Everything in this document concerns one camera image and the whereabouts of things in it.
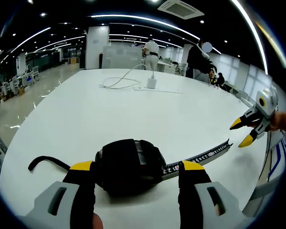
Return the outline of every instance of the linear light fixture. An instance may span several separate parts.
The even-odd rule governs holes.
[[[38,34],[41,34],[41,33],[45,32],[45,31],[49,30],[50,28],[51,28],[51,27],[48,27],[48,28],[46,28],[46,29],[44,29],[44,30],[39,31],[38,33],[34,34],[33,36],[30,36],[28,39],[26,39],[25,41],[21,42],[16,48],[14,48],[14,49],[11,51],[11,53],[12,53],[13,51],[15,51],[17,48],[19,48],[20,46],[22,46],[22,45],[23,45],[25,42],[27,42],[29,39],[32,39],[33,37],[35,37],[35,36],[37,36]]]
[[[134,43],[143,43],[146,44],[146,42],[139,42],[139,41],[129,41],[129,40],[118,40],[118,39],[109,39],[109,41],[114,41],[114,42],[134,42]]]
[[[52,44],[48,44],[48,45],[43,46],[43,47],[41,47],[41,48],[39,48],[39,49],[37,49],[37,50],[35,50],[35,51],[39,51],[39,50],[41,50],[41,49],[44,49],[44,48],[49,47],[49,46],[54,45],[54,44],[58,44],[58,43],[60,43],[60,42],[65,42],[65,41],[69,41],[69,40],[73,40],[73,39],[78,39],[78,38],[83,38],[83,37],[85,37],[85,36],[73,37],[73,38],[65,39],[65,40],[62,40],[62,41],[59,41],[59,42],[55,42],[55,43],[52,43]]]
[[[158,24],[166,25],[166,26],[171,27],[171,28],[174,28],[174,29],[176,29],[176,30],[185,32],[186,34],[188,34],[188,35],[190,35],[190,36],[192,36],[192,37],[195,37],[196,39],[199,39],[199,37],[195,36],[194,34],[191,34],[190,32],[185,31],[185,30],[183,30],[183,29],[180,29],[180,28],[178,28],[177,26],[174,26],[174,25],[165,23],[165,22],[163,22],[163,21],[158,21],[158,20],[155,20],[155,19],[151,19],[151,18],[145,18],[145,17],[133,16],[133,15],[124,15],[124,14],[102,14],[102,15],[92,15],[91,17],[92,17],[92,18],[123,17],[123,18],[136,18],[136,19],[141,19],[141,20],[146,20],[146,21],[152,21],[152,22],[156,22],[156,23],[158,23]]]
[[[140,37],[140,36],[134,36],[134,35],[125,35],[125,34],[109,34],[109,36],[128,36],[128,37],[138,37],[138,38],[148,39],[148,37]]]
[[[63,46],[67,46],[67,45],[70,45],[71,43],[69,43],[69,44],[64,44],[64,45],[61,45],[61,46],[58,46],[58,47],[55,47],[55,48],[52,48],[52,50],[54,50],[54,49],[58,49],[58,48],[60,48],[60,47],[63,47]]]
[[[154,39],[154,38],[153,38],[153,40],[158,41],[158,42],[167,43],[167,44],[170,44],[170,45],[176,46],[176,47],[178,47],[178,48],[182,48],[182,47],[181,47],[181,46],[179,46],[179,45],[172,44],[172,43],[169,43],[169,42],[165,42],[165,41],[162,41],[162,40],[158,40],[158,39]]]
[[[245,20],[247,21],[254,37],[255,37],[255,40],[257,42],[257,45],[258,45],[258,48],[259,48],[259,51],[262,55],[262,59],[263,59],[263,63],[264,63],[264,69],[265,69],[265,74],[268,75],[268,67],[267,67],[267,61],[266,61],[266,55],[265,55],[265,52],[264,52],[264,49],[263,49],[263,46],[262,46],[262,43],[261,43],[261,40],[257,34],[257,31],[252,23],[252,21],[250,20],[247,12],[244,10],[244,8],[242,7],[242,5],[237,1],[237,0],[231,0],[234,5],[238,8],[238,10],[241,12],[241,14],[243,15],[243,17],[245,18]]]

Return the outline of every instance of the human hand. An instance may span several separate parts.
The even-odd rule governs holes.
[[[213,72],[213,70],[210,71],[209,76],[212,77],[212,78],[214,77],[214,72]]]
[[[269,131],[276,131],[278,129],[281,129],[280,128],[281,120],[282,120],[282,113],[275,111],[274,115],[270,119]],[[261,122],[262,120],[256,120],[256,121],[250,122],[247,126],[255,128],[258,125],[260,125]]]
[[[92,228],[93,229],[103,229],[103,222],[101,218],[97,214],[93,214],[93,219],[92,219]]]

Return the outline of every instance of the ceiling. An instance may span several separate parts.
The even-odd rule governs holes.
[[[4,62],[21,52],[33,52],[38,48],[64,39],[84,36],[90,26],[109,24],[110,34],[130,34],[167,41],[183,47],[197,39],[167,26],[133,18],[91,18],[98,14],[127,14],[152,18],[175,25],[198,37],[204,37],[221,53],[234,57],[240,55],[242,62],[264,69],[261,54],[246,21],[230,0],[184,0],[204,13],[204,16],[183,20],[157,8],[165,2],[158,0],[105,1],[105,0],[14,0],[0,1],[0,62],[21,42],[37,32],[51,29],[35,36],[15,50]],[[286,79],[276,78],[282,71],[281,64],[265,36],[259,36],[265,48],[269,74],[286,88]],[[123,39],[111,36],[110,39]],[[72,45],[85,44],[85,38],[68,41]]]

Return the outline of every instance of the shiny floor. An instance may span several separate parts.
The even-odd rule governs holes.
[[[40,73],[40,80],[29,90],[0,103],[0,137],[9,147],[23,121],[57,86],[79,71],[79,64],[63,64]]]

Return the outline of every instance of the black strap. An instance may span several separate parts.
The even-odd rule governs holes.
[[[150,54],[150,55],[154,55],[154,56],[158,56],[158,54],[155,53],[155,52],[149,52],[149,54]]]
[[[28,170],[31,172],[37,166],[38,163],[40,163],[41,161],[44,161],[44,160],[51,161],[51,162],[55,163],[56,165],[58,165],[59,167],[64,168],[67,171],[69,171],[69,169],[70,169],[69,165],[67,165],[66,163],[63,163],[62,161],[60,161],[60,160],[58,160],[56,158],[53,158],[51,156],[39,156],[39,157],[35,158],[29,164]]]

